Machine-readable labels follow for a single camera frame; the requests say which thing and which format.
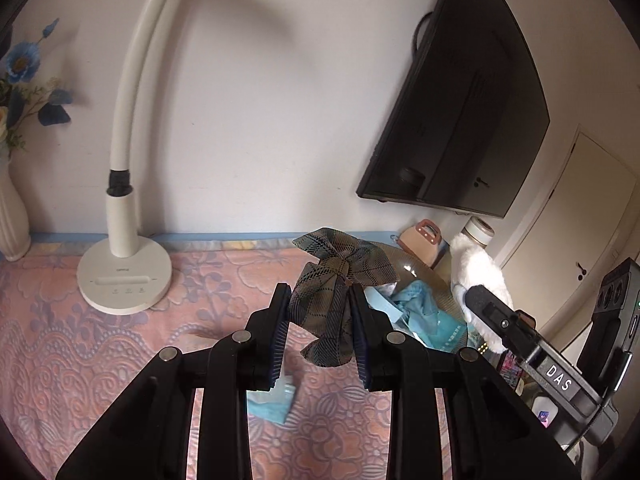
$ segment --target plaid fabric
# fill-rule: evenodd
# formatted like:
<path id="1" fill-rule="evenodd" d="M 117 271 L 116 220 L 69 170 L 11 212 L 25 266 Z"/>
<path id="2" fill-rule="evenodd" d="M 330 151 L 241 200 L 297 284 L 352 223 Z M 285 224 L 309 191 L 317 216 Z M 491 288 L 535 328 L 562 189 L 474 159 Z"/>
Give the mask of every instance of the plaid fabric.
<path id="1" fill-rule="evenodd" d="M 320 260 L 306 264 L 289 303 L 290 322 L 318 338 L 301 354 L 316 366 L 346 364 L 353 356 L 349 286 L 384 285 L 398 275 L 382 249 L 334 229 L 318 229 L 293 243 Z"/>

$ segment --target tv screen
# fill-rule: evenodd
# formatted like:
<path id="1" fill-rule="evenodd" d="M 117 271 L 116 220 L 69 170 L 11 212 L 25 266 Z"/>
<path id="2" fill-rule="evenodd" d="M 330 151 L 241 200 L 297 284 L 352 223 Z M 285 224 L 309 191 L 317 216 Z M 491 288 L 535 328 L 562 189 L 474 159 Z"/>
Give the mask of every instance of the tv screen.
<path id="1" fill-rule="evenodd" d="M 357 193 L 503 218 L 548 124 L 507 3 L 438 0 Z"/>

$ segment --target vase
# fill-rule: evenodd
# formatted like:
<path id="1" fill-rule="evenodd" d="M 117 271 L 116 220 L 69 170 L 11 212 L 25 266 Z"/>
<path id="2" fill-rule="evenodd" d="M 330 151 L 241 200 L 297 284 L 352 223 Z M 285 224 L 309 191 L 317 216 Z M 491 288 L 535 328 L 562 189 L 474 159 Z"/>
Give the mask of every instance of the vase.
<path id="1" fill-rule="evenodd" d="M 31 246 L 29 218 L 24 202 L 11 182 L 9 164 L 0 164 L 0 168 L 0 253 L 14 262 Z"/>

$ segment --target blue bed trim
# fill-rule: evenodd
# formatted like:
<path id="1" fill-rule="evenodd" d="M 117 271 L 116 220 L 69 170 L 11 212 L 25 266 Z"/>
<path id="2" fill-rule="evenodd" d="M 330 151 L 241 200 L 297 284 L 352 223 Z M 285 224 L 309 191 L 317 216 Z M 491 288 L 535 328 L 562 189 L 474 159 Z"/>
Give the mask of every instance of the blue bed trim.
<path id="1" fill-rule="evenodd" d="M 162 234 L 152 236 L 157 242 L 188 242 L 217 240 L 227 242 L 231 240 L 269 240 L 272 238 L 297 238 L 305 233 L 184 233 Z M 396 231 L 350 231 L 349 234 L 368 240 L 370 242 L 382 242 L 395 245 L 391 238 L 397 236 Z M 34 243 L 61 243 L 61 242 L 99 242 L 106 238 L 104 234 L 91 233 L 33 233 L 31 240 Z"/>

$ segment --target blue flower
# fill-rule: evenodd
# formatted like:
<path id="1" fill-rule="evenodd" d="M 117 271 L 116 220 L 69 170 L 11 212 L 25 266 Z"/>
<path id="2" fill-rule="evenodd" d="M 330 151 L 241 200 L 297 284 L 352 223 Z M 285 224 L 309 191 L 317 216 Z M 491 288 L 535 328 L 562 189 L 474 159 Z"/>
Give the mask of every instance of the blue flower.
<path id="1" fill-rule="evenodd" d="M 33 79 L 40 68 L 40 49 L 36 43 L 22 41 L 6 56 L 6 71 L 11 84 Z"/>
<path id="2" fill-rule="evenodd" d="M 47 25 L 44 30 L 42 31 L 42 37 L 43 38 L 48 38 L 51 33 L 53 32 L 53 29 L 56 28 L 56 25 L 58 24 L 58 22 L 60 21 L 60 18 L 56 18 L 53 23 L 51 23 L 50 25 Z"/>

